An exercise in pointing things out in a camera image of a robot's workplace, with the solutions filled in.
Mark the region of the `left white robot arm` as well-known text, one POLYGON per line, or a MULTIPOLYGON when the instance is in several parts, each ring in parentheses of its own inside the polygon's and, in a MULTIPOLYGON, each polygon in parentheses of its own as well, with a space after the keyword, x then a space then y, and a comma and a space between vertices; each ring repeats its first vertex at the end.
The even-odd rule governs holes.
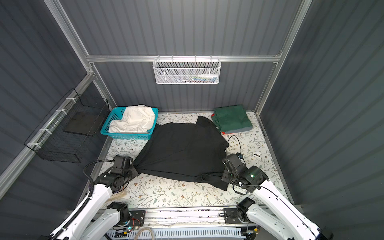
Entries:
POLYGON ((129 181, 139 175, 133 158, 115 156, 112 160, 97 160, 84 166, 83 174, 90 182, 88 195, 48 236, 39 236, 40 240, 99 240, 112 227, 129 225, 132 217, 128 204, 120 202, 109 204, 100 217, 92 220, 113 194, 124 190, 129 181), (113 163, 113 166, 94 180, 87 169, 104 162, 113 163))

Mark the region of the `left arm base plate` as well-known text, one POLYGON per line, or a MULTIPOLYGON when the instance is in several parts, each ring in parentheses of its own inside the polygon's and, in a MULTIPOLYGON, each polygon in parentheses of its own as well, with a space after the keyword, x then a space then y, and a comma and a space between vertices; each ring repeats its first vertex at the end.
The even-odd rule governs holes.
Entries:
POLYGON ((146 211, 144 210, 136 210, 136 211, 130 211, 130 219, 118 223, 114 225, 114 228, 121 227, 121 228, 128 228, 128 227, 143 227, 144 221, 145 221, 146 211))

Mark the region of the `black t-shirt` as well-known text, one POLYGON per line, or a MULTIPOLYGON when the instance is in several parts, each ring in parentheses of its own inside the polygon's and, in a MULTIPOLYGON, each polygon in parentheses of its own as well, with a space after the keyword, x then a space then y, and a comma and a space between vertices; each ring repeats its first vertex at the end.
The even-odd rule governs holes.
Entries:
POLYGON ((228 183, 222 177, 227 146, 215 124, 199 116, 194 124, 156 125, 133 165, 140 174, 210 184, 226 191, 228 183))

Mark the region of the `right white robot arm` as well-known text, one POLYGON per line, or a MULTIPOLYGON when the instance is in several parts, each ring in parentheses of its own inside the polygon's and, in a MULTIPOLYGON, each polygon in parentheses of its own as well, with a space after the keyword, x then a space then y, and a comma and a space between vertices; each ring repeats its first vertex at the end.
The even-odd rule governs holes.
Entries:
POLYGON ((226 223, 255 223, 278 240, 331 240, 334 234, 321 229, 295 208, 258 167, 247 167, 240 155, 223 159, 222 180, 246 190, 236 211, 224 210, 226 223))

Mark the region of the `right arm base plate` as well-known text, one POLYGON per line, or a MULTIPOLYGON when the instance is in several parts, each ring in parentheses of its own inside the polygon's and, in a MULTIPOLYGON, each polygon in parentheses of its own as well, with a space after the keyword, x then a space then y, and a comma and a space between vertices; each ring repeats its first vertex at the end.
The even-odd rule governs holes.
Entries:
POLYGON ((247 212, 240 208, 224 208, 223 209, 225 223, 230 224, 247 224, 249 218, 247 212))

